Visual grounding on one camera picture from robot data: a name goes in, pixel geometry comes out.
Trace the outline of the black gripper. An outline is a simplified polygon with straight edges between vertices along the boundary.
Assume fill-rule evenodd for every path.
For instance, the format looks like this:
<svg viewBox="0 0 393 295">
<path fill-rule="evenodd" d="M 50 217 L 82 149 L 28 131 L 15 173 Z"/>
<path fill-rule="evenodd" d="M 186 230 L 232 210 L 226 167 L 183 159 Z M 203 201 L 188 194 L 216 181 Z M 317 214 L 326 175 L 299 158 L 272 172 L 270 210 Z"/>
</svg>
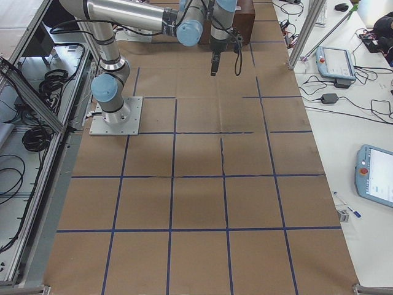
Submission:
<svg viewBox="0 0 393 295">
<path fill-rule="evenodd" d="M 212 51 L 210 75 L 215 76 L 219 70 L 220 55 L 227 50 L 228 41 L 226 39 L 210 38 L 209 46 Z"/>
</svg>

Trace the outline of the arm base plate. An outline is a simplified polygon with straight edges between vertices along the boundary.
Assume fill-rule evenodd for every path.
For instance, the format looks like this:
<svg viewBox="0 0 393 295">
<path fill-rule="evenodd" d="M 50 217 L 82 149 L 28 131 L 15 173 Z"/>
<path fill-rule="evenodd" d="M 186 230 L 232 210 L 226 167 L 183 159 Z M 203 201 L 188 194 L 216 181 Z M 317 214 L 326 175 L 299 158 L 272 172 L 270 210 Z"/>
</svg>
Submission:
<svg viewBox="0 0 393 295">
<path fill-rule="evenodd" d="M 89 134 L 91 136 L 137 136 L 141 120 L 143 97 L 124 98 L 122 109 L 104 112 L 99 104 L 93 112 Z"/>
</svg>

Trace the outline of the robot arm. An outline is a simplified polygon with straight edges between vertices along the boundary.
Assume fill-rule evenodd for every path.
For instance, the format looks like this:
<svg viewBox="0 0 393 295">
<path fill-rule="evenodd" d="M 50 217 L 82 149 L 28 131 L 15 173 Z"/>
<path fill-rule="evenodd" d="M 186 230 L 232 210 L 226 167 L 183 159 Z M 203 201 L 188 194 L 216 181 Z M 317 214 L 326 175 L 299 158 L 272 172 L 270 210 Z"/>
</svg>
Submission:
<svg viewBox="0 0 393 295">
<path fill-rule="evenodd" d="M 99 55 L 102 74 L 94 78 L 91 91 L 101 108 L 102 120 L 109 126 L 124 124 L 133 107 L 122 96 L 130 73 L 129 62 L 118 41 L 149 42 L 154 36 L 171 36 L 186 46 L 197 45 L 205 22 L 210 22 L 209 46 L 212 51 L 211 75 L 219 70 L 220 56 L 229 45 L 236 53 L 235 75 L 242 70 L 243 38 L 233 27 L 236 1 L 180 1 L 179 7 L 159 7 L 147 1 L 61 1 L 92 39 Z"/>
</svg>

